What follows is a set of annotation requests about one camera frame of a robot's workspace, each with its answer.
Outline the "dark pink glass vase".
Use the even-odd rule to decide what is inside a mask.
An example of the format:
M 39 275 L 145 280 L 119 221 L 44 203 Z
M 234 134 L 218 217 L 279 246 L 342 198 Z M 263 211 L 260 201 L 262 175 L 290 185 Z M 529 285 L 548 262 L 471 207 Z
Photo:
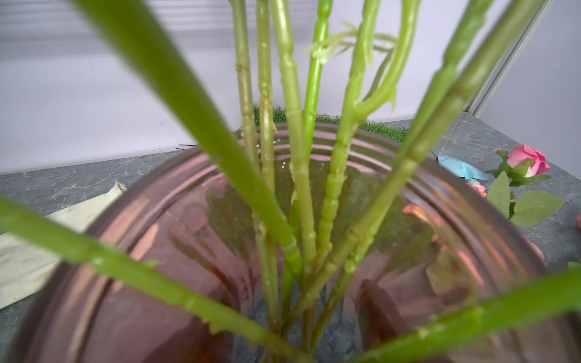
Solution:
M 396 198 L 351 279 L 268 326 L 250 207 L 199 148 L 131 187 L 86 234 L 7 198 L 1 228 L 62 262 L 10 362 L 578 362 L 580 273 L 549 275 L 517 229 L 435 162 Z

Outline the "magenta rose stem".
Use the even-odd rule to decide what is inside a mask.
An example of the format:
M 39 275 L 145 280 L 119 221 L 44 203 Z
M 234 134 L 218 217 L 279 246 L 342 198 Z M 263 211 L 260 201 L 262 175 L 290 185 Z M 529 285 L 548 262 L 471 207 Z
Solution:
M 546 156 L 528 145 L 519 145 L 511 151 L 498 151 L 502 158 L 497 169 L 489 174 L 495 180 L 486 193 L 486 199 L 509 221 L 521 227 L 532 227 L 555 215 L 565 201 L 546 191 L 525 191 L 516 196 L 514 189 L 544 182 L 551 167 Z

